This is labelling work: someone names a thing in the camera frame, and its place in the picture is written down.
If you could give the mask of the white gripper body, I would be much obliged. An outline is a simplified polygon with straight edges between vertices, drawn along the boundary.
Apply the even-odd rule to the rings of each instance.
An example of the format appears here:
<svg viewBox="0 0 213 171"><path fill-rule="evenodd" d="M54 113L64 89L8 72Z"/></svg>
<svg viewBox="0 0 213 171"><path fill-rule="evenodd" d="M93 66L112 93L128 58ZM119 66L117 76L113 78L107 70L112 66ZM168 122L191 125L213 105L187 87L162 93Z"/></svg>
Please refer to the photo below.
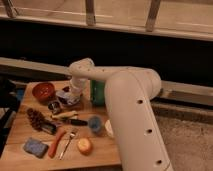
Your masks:
<svg viewBox="0 0 213 171"><path fill-rule="evenodd" d="M70 80L70 89L73 95L80 96L86 87L87 80L84 78L72 77Z"/></svg>

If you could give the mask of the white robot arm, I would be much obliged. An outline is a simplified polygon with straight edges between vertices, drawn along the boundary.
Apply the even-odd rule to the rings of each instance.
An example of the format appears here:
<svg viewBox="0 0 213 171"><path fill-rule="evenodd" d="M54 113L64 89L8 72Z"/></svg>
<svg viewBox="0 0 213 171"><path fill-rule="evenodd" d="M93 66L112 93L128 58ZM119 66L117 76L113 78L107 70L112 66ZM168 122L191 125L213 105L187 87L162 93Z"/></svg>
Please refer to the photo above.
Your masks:
<svg viewBox="0 0 213 171"><path fill-rule="evenodd" d="M161 89L148 68L98 67L89 58L69 66L72 77L105 83L105 105L123 171L174 171L150 100Z"/></svg>

